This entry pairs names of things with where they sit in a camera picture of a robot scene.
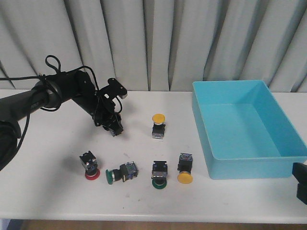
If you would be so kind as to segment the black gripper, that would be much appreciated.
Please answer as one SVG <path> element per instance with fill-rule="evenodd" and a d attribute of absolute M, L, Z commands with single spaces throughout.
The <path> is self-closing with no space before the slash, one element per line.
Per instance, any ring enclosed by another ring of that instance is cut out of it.
<path fill-rule="evenodd" d="M 116 104 L 102 96 L 99 92 L 95 94 L 97 105 L 92 116 L 96 127 L 102 126 L 106 131 L 112 130 L 112 136 L 118 136 L 123 132 L 120 112 L 115 111 Z"/>
<path fill-rule="evenodd" d="M 292 168 L 292 175 L 297 179 L 297 192 L 296 197 L 303 202 L 307 203 L 307 166 L 303 163 L 294 162 Z"/>

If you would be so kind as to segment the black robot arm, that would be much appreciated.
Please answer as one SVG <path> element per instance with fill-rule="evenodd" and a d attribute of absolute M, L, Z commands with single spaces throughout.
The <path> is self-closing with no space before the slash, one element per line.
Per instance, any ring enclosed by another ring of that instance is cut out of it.
<path fill-rule="evenodd" d="M 120 112 L 115 110 L 114 99 L 125 98 L 127 90 L 114 78 L 99 89 L 94 86 L 88 73 L 81 70 L 43 75 L 34 88 L 0 100 L 0 167 L 3 169 L 17 154 L 27 128 L 21 130 L 19 121 L 41 109 L 56 111 L 73 100 L 111 135 L 122 133 Z"/>

